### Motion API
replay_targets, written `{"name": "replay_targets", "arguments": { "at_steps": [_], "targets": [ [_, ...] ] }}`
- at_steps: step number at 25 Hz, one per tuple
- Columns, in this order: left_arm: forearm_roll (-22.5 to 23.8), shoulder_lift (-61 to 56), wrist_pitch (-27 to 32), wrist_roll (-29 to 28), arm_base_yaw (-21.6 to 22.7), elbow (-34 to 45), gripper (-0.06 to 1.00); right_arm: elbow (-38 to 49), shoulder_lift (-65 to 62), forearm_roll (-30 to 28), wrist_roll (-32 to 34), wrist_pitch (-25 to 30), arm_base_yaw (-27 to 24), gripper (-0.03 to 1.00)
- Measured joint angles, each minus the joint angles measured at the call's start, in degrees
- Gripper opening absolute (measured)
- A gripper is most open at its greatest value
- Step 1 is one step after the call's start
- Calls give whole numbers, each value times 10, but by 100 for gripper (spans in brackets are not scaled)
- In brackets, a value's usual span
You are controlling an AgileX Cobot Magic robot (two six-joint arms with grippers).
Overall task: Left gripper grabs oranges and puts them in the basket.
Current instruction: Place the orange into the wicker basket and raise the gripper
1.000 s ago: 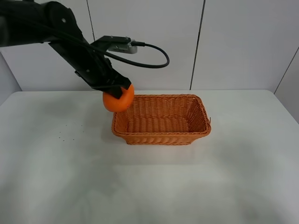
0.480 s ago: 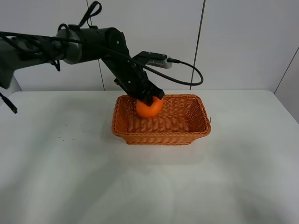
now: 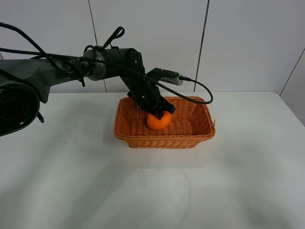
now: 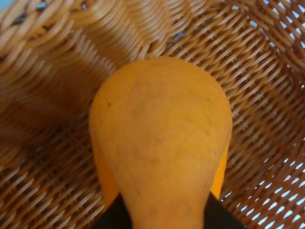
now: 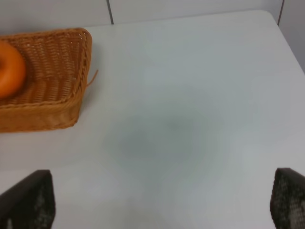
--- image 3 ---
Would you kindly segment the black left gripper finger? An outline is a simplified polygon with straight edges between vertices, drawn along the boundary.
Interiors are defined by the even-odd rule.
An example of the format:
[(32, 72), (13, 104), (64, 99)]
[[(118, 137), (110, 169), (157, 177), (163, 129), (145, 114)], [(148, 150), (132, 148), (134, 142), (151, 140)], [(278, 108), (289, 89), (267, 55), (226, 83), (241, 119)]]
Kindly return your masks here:
[(167, 100), (162, 100), (161, 105), (160, 105), (160, 109), (162, 111), (167, 111), (169, 113), (174, 113), (175, 106), (173, 104), (169, 103)]
[(152, 114), (157, 118), (157, 119), (162, 119), (162, 117), (164, 116), (164, 110), (157, 108), (154, 109), (154, 111), (152, 112)]

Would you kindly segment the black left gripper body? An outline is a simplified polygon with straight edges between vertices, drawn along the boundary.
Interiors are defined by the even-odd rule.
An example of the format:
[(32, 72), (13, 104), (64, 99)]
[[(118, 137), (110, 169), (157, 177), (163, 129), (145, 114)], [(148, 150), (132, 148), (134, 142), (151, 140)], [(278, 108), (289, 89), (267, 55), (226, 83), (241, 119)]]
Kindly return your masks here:
[(125, 50), (124, 55), (125, 67), (133, 70), (132, 72), (124, 70), (120, 76), (129, 89), (128, 96), (144, 111), (168, 111), (168, 102), (161, 96), (157, 86), (140, 76), (145, 75), (141, 53), (130, 48)]

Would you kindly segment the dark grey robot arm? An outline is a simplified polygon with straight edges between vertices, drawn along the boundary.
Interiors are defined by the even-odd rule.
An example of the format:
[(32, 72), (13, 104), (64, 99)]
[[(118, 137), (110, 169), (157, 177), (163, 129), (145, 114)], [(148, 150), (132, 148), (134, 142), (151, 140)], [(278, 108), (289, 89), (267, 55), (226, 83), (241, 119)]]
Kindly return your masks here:
[(146, 73), (142, 55), (133, 48), (92, 47), (83, 56), (45, 59), (2, 60), (0, 62), (0, 134), (8, 135), (43, 120), (40, 104), (48, 101), (50, 89), (85, 78), (99, 81), (120, 77), (128, 96), (144, 111), (162, 118), (175, 107), (160, 94), (160, 69)]

